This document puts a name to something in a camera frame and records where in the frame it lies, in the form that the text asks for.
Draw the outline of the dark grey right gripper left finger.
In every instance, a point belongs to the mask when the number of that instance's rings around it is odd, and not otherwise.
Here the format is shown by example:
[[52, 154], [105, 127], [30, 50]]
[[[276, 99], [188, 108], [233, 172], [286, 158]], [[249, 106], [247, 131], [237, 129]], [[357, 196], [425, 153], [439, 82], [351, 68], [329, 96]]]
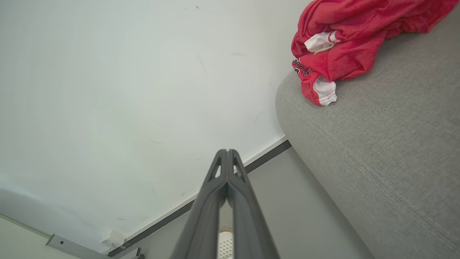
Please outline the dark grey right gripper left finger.
[[172, 259], [216, 259], [220, 208], [225, 203], [228, 151], [217, 151], [189, 218], [171, 255]]

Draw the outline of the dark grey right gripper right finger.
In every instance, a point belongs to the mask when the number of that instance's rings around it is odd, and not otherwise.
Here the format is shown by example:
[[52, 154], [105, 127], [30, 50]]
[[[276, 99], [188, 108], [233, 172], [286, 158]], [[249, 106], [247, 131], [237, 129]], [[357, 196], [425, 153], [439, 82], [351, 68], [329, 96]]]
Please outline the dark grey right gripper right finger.
[[235, 259], [279, 259], [274, 240], [243, 166], [240, 155], [228, 150], [227, 199], [233, 210]]

